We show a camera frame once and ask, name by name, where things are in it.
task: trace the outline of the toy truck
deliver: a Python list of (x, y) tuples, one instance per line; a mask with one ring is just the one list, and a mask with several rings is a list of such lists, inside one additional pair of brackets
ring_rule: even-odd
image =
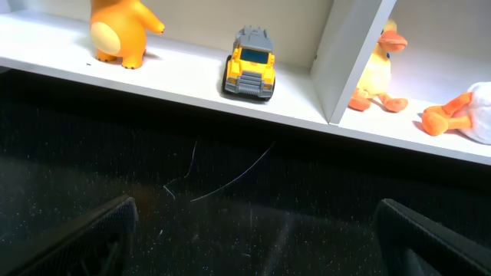
[(275, 90), (275, 56), (266, 30), (244, 27), (236, 35), (233, 53), (227, 57), (222, 91), (269, 100)]

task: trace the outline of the plush toy's orange leg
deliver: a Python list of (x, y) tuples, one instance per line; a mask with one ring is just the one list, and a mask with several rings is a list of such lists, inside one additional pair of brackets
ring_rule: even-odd
[(377, 95), (381, 100), (382, 104), (387, 108), (387, 110), (392, 112), (400, 112), (407, 107), (406, 99), (393, 99), (386, 93), (381, 93)]
[(123, 57), (123, 67), (126, 69), (137, 69), (143, 65), (143, 53), (132, 53), (127, 57)]
[(471, 100), (472, 93), (466, 92), (444, 106), (428, 107), (423, 113), (424, 130), (436, 136), (447, 130), (471, 128), (473, 124), (470, 116), (452, 118), (455, 112), (465, 107)]
[(166, 27), (144, 4), (138, 2), (134, 4), (134, 11), (138, 18), (143, 22), (143, 26), (155, 34), (162, 34)]
[(350, 103), (348, 104), (354, 110), (365, 111), (371, 105), (371, 102), (367, 100), (363, 95), (358, 91), (358, 89), (354, 92), (353, 96), (351, 96)]
[(112, 56), (110, 54), (106, 54), (106, 53), (104, 53), (103, 51), (101, 51), (99, 49), (96, 49), (95, 57), (99, 61), (105, 61), (105, 62), (115, 61), (116, 60), (116, 57), (114, 57), (114, 56)]

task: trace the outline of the stuffed animal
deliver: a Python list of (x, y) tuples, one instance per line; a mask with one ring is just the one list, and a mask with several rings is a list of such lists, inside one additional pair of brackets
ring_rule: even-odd
[(162, 34), (165, 26), (140, 0), (92, 0), (91, 39), (99, 61), (123, 58), (123, 67), (143, 64), (145, 29)]
[(396, 23), (389, 19), (358, 81), (348, 104), (350, 108), (365, 111), (371, 105), (369, 99), (376, 96), (391, 112), (399, 112), (406, 108), (406, 99), (393, 99), (387, 95), (390, 82), (389, 52), (402, 51), (406, 46), (406, 39), (397, 33)]
[(423, 112), (423, 128), (432, 136), (459, 130), (475, 141), (491, 144), (491, 82), (474, 84), (444, 106)]

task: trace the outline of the yellow plush duck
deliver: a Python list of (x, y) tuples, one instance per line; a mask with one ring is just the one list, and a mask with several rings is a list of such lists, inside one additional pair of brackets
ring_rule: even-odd
[(358, 81), (349, 103), (350, 108), (365, 111), (371, 105), (369, 99), (375, 96), (391, 112), (399, 112), (406, 108), (406, 99), (393, 99), (387, 95), (390, 82), (389, 52), (402, 51), (406, 46), (406, 39), (397, 33), (396, 23), (389, 19)]

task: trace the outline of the white shelf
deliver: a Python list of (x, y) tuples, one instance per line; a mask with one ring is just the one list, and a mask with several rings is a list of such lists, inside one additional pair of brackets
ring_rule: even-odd
[(363, 113), (348, 108), (339, 127), (356, 130), (360, 136), (355, 138), (491, 165), (490, 145), (474, 142), (456, 130), (440, 136), (424, 132), (420, 116), (425, 108), (434, 105), (409, 99), (407, 108), (400, 113), (389, 113), (377, 104)]
[[(234, 34), (230, 39), (232, 48)], [(491, 165), (491, 146), (418, 129), (417, 114), (431, 103), (410, 100), (399, 114), (376, 105), (364, 113), (346, 110), (334, 126), (326, 122), (308, 70), (278, 64), (275, 95), (260, 102), (219, 92), (228, 52), (150, 36), (147, 53), (142, 68), (127, 70), (94, 58), (87, 22), (34, 11), (0, 15), (0, 66)]]
[(333, 127), (306, 69), (278, 64), (273, 98), (244, 100), (219, 92), (227, 52), (149, 36), (144, 65), (128, 70), (95, 59), (88, 29), (87, 22), (35, 11), (0, 15), (0, 65), (297, 127)]

